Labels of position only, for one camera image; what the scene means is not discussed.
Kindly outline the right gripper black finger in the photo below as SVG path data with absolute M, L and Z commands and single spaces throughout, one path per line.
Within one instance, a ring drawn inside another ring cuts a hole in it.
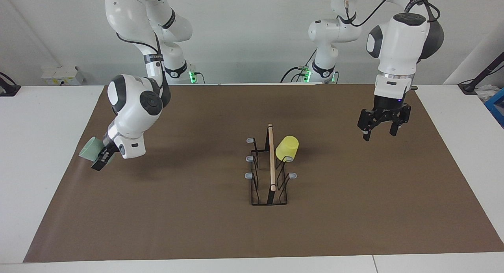
M 105 167 L 108 162 L 111 160 L 111 158 L 113 158 L 115 152 L 113 151 L 110 151 L 108 149 L 102 149 L 97 158 L 95 159 L 95 161 L 93 162 L 91 168 L 92 169 L 95 169 L 96 171 L 100 171 L 103 169 L 103 167 Z

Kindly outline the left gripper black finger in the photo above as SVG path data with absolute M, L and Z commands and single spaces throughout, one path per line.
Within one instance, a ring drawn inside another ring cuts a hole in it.
M 362 110 L 358 119 L 358 128 L 363 133 L 363 139 L 369 141 L 371 131 L 376 126 L 376 116 L 372 110 Z
M 392 125 L 389 130 L 389 133 L 392 136 L 396 136 L 401 125 L 409 121 L 410 113 L 411 106 L 409 106 L 408 104 L 403 104 L 400 109 L 392 110 Z

